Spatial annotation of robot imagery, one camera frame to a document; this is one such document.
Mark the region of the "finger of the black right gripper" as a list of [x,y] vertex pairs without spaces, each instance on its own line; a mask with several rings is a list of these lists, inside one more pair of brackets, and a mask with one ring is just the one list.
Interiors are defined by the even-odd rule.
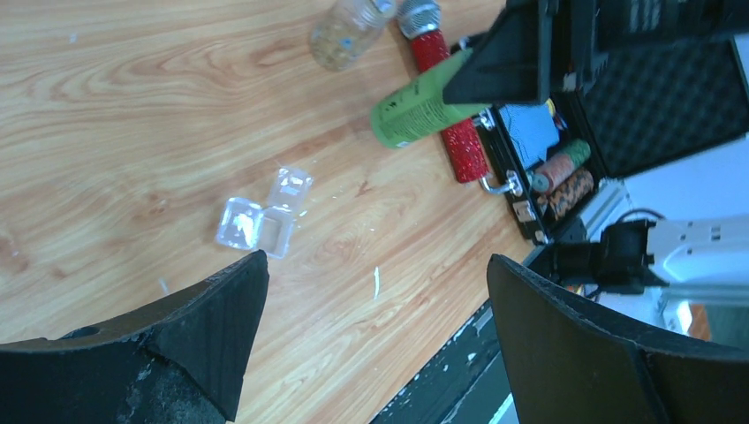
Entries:
[[482,104],[541,104],[550,95],[553,1],[508,1],[445,89]]

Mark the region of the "green pill bottle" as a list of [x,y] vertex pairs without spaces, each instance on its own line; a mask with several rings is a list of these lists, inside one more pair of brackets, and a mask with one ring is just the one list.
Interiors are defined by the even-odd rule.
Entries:
[[486,109],[487,104],[447,104],[443,89],[472,55],[460,50],[386,96],[370,113],[376,139],[387,148],[404,148]]

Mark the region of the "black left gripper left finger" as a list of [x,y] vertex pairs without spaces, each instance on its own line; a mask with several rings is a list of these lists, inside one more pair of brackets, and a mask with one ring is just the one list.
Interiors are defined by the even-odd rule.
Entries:
[[3,344],[1,420],[233,421],[268,288],[268,258],[257,251],[59,339]]

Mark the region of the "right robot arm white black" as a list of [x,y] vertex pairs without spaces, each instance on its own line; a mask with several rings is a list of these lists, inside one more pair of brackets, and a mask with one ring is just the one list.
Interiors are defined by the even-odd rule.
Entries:
[[[734,41],[747,31],[745,1],[509,1],[444,93],[493,110],[552,100],[594,180],[628,178],[747,133]],[[744,218],[622,219],[570,242],[553,207],[533,201],[529,225],[544,246],[533,269],[558,284],[639,294],[746,268]]]

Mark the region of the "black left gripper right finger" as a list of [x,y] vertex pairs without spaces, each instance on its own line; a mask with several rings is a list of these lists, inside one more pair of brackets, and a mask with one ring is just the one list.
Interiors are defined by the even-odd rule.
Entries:
[[747,422],[746,351],[635,320],[500,254],[487,281],[521,422]]

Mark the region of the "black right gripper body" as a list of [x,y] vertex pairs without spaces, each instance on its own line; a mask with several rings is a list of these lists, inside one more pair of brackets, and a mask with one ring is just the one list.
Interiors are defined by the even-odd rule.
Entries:
[[561,1],[552,29],[552,63],[590,77],[612,51],[744,34],[748,2]]

